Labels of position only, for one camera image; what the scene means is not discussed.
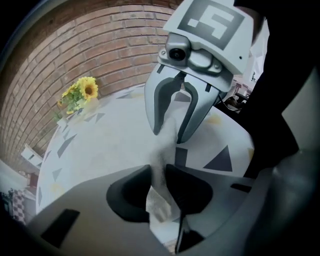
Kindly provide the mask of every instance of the sunflower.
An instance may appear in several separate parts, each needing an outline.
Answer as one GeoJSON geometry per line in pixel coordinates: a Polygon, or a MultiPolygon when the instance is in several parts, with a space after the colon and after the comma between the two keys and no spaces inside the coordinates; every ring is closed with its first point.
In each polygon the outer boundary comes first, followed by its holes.
{"type": "Polygon", "coordinates": [[[94,77],[82,77],[78,80],[77,85],[80,86],[80,92],[85,100],[90,101],[98,96],[98,85],[94,77]]]}

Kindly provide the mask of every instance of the flower bouquet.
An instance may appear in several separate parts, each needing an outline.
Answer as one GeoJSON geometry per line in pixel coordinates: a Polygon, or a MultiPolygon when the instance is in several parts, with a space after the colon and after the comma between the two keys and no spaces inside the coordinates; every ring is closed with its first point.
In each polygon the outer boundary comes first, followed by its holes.
{"type": "Polygon", "coordinates": [[[67,105],[66,113],[73,114],[82,109],[87,102],[98,96],[98,86],[94,77],[82,77],[71,85],[57,101],[59,107],[67,105]]]}

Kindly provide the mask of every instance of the round table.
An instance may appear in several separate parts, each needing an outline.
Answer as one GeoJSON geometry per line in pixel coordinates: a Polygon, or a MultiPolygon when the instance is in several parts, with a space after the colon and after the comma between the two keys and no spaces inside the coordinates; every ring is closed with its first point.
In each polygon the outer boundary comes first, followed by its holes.
{"type": "MultiPolygon", "coordinates": [[[[180,127],[191,99],[181,90],[172,96],[165,119],[180,127]]],[[[39,213],[81,182],[150,163],[157,137],[149,126],[144,86],[117,92],[90,112],[74,114],[58,127],[43,158],[36,192],[39,213]]],[[[177,144],[175,164],[205,172],[243,177],[254,153],[250,135],[212,107],[186,143],[177,144]]]]}

